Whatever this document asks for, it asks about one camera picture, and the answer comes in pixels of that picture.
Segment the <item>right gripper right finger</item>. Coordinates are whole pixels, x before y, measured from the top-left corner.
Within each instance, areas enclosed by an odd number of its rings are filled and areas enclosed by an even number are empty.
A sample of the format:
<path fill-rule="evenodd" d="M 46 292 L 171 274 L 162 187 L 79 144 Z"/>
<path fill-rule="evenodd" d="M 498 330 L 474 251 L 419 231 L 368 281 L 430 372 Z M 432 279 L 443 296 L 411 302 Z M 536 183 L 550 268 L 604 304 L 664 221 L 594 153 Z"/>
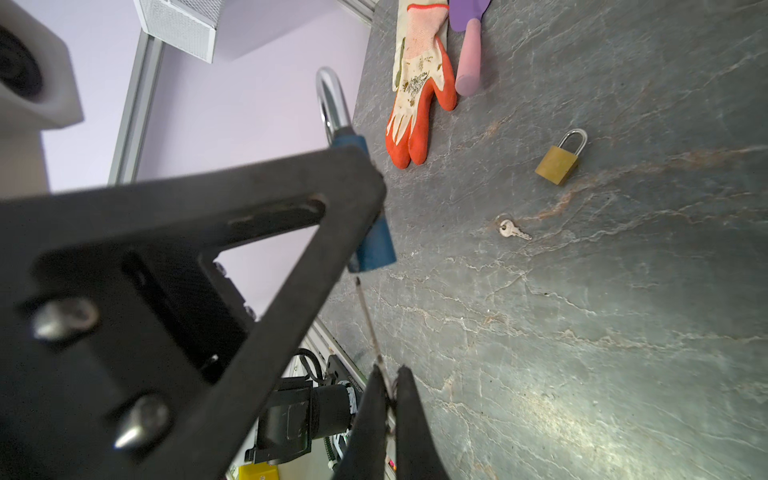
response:
<path fill-rule="evenodd" d="M 414 375 L 398 369 L 394 403 L 396 476 L 404 480 L 448 480 L 449 475 L 435 447 Z"/>

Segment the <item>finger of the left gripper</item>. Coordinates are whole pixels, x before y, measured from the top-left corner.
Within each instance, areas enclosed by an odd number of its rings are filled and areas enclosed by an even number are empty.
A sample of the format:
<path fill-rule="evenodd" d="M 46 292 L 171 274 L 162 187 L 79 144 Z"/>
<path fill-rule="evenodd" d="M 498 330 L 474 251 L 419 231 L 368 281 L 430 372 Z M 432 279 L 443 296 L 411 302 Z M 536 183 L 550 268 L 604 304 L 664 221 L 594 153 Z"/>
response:
<path fill-rule="evenodd" d="M 222 477 L 385 196 L 343 147 L 3 201 L 2 477 Z M 307 227 L 253 319 L 216 257 Z"/>

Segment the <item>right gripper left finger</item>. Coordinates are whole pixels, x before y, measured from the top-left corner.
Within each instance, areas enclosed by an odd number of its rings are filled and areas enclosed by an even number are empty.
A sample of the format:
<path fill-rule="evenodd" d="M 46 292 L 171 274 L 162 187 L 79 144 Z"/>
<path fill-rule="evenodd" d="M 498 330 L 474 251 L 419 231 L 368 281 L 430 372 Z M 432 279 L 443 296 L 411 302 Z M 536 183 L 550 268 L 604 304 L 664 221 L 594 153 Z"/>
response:
<path fill-rule="evenodd" d="M 388 400 L 383 374 L 374 365 L 353 424 L 350 443 L 333 480 L 384 478 Z"/>

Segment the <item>silver key for blue padlock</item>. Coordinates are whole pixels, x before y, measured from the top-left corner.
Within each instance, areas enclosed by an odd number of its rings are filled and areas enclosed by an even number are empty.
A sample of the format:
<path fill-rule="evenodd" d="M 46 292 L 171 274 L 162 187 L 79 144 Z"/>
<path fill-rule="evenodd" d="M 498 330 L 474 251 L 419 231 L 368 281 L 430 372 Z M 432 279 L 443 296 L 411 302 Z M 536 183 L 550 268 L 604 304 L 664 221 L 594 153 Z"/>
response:
<path fill-rule="evenodd" d="M 359 275 L 355 275 L 354 276 L 354 284 L 355 284 L 355 290 L 356 290 L 356 293 L 357 293 L 357 297 L 358 297 L 360 306 L 361 306 L 362 311 L 363 311 L 364 320 L 365 320 L 365 323 L 366 323 L 367 328 L 368 328 L 368 332 L 369 332 L 369 336 L 370 336 L 370 342 L 371 342 L 371 345 L 372 345 L 372 348 L 373 348 L 373 351 L 374 351 L 374 354 L 375 354 L 375 364 L 378 367 L 379 371 L 381 372 L 381 375 L 382 375 L 382 378 L 383 378 L 383 381 L 384 381 L 384 386 L 385 386 L 385 391 L 386 391 L 386 394 L 387 394 L 387 398 L 388 398 L 389 401 L 392 401 L 394 399 L 392 382 L 391 382 L 391 380 L 389 378 L 389 375 L 387 373 L 387 370 L 386 370 L 385 361 L 383 359 L 383 355 L 382 355 L 382 352 L 381 352 L 381 347 L 380 347 L 380 344 L 378 342 L 378 339 L 377 339 L 377 336 L 376 336 L 376 333 L 375 333 L 375 329 L 374 329 L 373 321 L 372 321 L 372 318 L 371 318 L 370 310 L 368 308 L 368 305 L 367 305 L 367 302 L 366 302 L 366 299 L 365 299 L 364 289 L 363 289 L 361 278 L 360 278 Z"/>

